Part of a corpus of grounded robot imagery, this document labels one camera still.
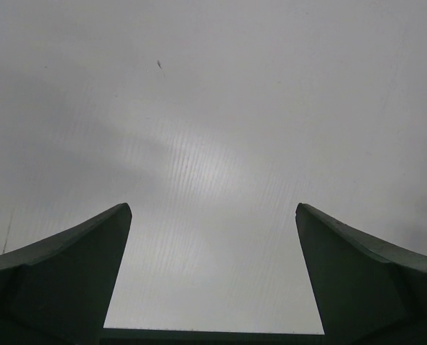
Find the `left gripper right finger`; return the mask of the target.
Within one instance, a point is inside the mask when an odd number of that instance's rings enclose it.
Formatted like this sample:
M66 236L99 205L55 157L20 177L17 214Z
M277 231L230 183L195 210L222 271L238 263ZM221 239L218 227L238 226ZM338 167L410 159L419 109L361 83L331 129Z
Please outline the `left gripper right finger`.
M298 238L328 344L427 344L427 256L306 203Z

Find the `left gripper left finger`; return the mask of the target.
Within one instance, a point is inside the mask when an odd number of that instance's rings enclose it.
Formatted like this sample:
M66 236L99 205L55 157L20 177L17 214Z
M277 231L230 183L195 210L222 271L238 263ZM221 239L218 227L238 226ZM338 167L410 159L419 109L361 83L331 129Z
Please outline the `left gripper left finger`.
M0 344L98 344L132 222L120 203L0 255Z

